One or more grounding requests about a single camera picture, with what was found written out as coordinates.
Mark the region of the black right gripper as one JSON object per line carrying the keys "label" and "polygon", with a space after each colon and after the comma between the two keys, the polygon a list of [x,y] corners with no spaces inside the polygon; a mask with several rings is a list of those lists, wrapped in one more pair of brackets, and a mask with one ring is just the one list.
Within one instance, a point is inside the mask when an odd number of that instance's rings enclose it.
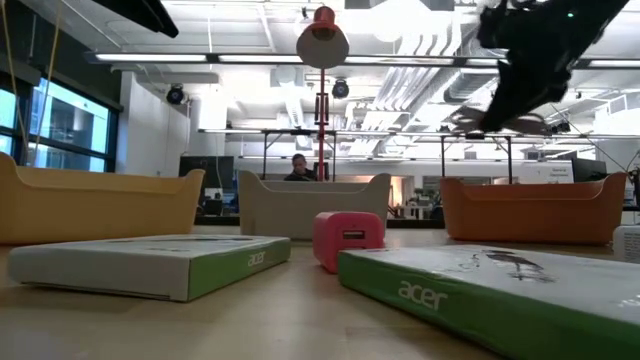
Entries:
{"label": "black right gripper", "polygon": [[562,26],[570,5],[570,0],[499,0],[481,11],[480,45],[506,51],[498,63],[499,85],[479,122],[481,131],[543,132],[543,120],[530,111],[560,101],[567,92],[570,71]]}

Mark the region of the white USB charger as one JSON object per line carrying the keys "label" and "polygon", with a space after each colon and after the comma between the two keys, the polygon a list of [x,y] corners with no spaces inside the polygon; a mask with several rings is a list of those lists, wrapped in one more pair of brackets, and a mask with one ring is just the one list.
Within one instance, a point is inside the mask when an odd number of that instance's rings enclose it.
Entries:
{"label": "white USB charger", "polygon": [[640,264],[640,225],[621,225],[613,232],[612,249],[619,261]]}

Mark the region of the white green Acer box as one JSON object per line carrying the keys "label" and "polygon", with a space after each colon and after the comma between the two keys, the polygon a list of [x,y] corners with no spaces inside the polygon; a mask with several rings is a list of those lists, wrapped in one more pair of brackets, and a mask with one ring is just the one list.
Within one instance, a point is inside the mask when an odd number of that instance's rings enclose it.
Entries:
{"label": "white green Acer box", "polygon": [[287,237],[149,236],[14,248],[8,275],[34,286],[190,302],[290,255]]}
{"label": "white green Acer box", "polygon": [[640,265],[479,245],[345,250],[340,283],[513,360],[640,360]]}

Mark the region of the orange plastic bin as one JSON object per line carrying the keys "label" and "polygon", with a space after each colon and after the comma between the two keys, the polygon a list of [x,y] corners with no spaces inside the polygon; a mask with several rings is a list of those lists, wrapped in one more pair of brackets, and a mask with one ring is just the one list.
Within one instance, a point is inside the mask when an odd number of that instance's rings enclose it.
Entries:
{"label": "orange plastic bin", "polygon": [[626,180],[467,185],[443,177],[444,223],[460,241],[606,245],[621,224]]}

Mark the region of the grey plastic bin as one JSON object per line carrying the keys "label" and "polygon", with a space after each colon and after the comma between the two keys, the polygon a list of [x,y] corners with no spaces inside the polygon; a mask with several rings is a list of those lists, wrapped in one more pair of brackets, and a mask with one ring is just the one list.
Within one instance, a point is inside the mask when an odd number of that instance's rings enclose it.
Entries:
{"label": "grey plastic bin", "polygon": [[240,231],[243,235],[309,240],[321,212],[366,212],[387,219],[391,176],[366,183],[263,181],[250,171],[238,174]]}

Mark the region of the yellow plastic bin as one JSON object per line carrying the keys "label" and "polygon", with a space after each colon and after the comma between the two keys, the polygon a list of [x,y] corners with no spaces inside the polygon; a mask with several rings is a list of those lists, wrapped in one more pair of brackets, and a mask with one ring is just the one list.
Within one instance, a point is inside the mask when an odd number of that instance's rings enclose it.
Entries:
{"label": "yellow plastic bin", "polygon": [[0,152],[0,245],[187,234],[204,175],[34,168]]}

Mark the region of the black desk monitor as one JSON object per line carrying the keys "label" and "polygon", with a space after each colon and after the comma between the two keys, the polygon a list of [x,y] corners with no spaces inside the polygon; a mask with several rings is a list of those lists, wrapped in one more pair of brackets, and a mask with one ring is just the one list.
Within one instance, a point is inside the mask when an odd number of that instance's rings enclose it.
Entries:
{"label": "black desk monitor", "polygon": [[599,181],[608,175],[603,161],[573,158],[571,166],[575,183]]}

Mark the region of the red desk lamp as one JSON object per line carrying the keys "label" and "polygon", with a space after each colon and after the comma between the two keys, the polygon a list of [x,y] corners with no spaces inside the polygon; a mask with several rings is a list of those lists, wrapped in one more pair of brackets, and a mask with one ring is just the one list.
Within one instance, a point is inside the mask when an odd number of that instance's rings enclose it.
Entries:
{"label": "red desk lamp", "polygon": [[343,64],[349,53],[349,43],[336,24],[336,15],[332,8],[322,5],[314,11],[313,21],[298,37],[296,51],[304,65],[320,70],[320,89],[316,93],[314,123],[318,126],[318,180],[322,182],[325,179],[324,145],[329,111],[325,71]]}

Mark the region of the person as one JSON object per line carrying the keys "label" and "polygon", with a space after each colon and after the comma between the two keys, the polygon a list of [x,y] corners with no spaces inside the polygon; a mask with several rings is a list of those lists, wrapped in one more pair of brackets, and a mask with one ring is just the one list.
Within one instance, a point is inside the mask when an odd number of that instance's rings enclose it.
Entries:
{"label": "person", "polygon": [[307,168],[307,161],[303,154],[295,154],[292,157],[291,163],[293,169],[284,178],[285,181],[317,182],[325,179],[324,175],[318,175],[318,171]]}

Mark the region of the overhead light bar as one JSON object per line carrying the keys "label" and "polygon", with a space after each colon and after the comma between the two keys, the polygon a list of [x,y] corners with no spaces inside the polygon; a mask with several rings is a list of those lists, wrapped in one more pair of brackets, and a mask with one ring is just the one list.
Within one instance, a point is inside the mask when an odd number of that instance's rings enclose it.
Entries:
{"label": "overhead light bar", "polygon": [[[295,54],[241,53],[99,53],[87,52],[90,63],[105,64],[228,64],[228,65],[302,65]],[[350,55],[338,66],[490,68],[503,58],[470,56]],[[640,70],[639,58],[581,58],[575,70]]]}

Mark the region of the large window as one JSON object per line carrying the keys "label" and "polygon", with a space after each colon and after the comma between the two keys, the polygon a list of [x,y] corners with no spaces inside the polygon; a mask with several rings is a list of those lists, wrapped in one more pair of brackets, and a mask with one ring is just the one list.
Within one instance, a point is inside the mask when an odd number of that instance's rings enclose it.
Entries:
{"label": "large window", "polygon": [[0,152],[19,165],[113,172],[117,125],[116,112],[66,86],[0,72]]}

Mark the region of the black wall monitor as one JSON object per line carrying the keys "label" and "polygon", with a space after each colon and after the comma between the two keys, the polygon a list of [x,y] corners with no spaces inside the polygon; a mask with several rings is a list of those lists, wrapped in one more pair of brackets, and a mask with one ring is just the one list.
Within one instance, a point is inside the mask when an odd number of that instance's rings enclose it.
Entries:
{"label": "black wall monitor", "polygon": [[203,188],[217,188],[226,191],[234,187],[233,156],[182,156],[180,158],[180,176],[185,176],[194,169],[205,171]]}

